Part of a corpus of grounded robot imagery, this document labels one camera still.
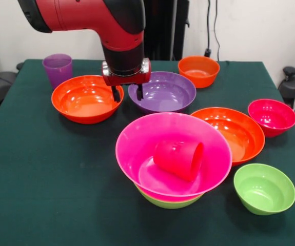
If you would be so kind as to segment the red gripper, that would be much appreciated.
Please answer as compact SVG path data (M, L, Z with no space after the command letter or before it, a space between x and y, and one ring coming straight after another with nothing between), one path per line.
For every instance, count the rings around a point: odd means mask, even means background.
M129 75L117 75L113 73L107 62L102 62L102 77L106 85L111 86L112 94L114 101L119 103L121 101L121 96L116 86L119 85L128 85L128 84L137 84L136 97L137 100L142 100L143 95L143 85L144 83L149 82L151 77L151 61L149 58L144 58L141 66L136 72L133 72Z

